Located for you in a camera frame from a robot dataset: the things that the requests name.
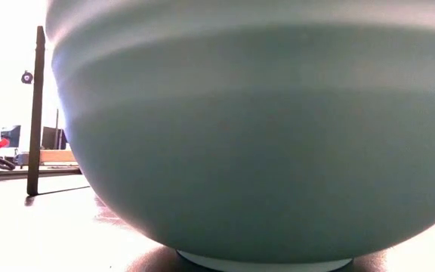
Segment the teal green bowl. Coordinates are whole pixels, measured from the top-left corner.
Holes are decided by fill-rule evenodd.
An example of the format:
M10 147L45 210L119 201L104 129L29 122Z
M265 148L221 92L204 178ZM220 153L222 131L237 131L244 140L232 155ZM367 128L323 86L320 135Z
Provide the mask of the teal green bowl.
M435 224L435 0L48 0L99 199L224 272L329 272Z

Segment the wooden workbench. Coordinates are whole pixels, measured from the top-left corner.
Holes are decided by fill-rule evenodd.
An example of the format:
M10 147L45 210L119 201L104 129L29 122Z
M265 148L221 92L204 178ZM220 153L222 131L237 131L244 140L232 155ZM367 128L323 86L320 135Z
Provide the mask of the wooden workbench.
M29 164L29 152L19 153L14 157L18 165ZM37 162L40 164L48 162L76 162L71 150L41 150Z

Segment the dark background box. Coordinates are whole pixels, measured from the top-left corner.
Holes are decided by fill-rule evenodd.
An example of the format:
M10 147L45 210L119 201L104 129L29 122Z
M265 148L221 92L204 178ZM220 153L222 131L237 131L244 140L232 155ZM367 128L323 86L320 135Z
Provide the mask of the dark background box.
M65 150L66 135L61 128L44 127L42 131L41 147L45 150Z

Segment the dark background monitor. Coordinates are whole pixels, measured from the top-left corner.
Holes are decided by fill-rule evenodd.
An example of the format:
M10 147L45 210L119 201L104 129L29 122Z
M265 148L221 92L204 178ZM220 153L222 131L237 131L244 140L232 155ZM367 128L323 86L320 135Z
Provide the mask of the dark background monitor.
M5 147L19 147L20 125L12 125L0 128L0 140L6 140Z

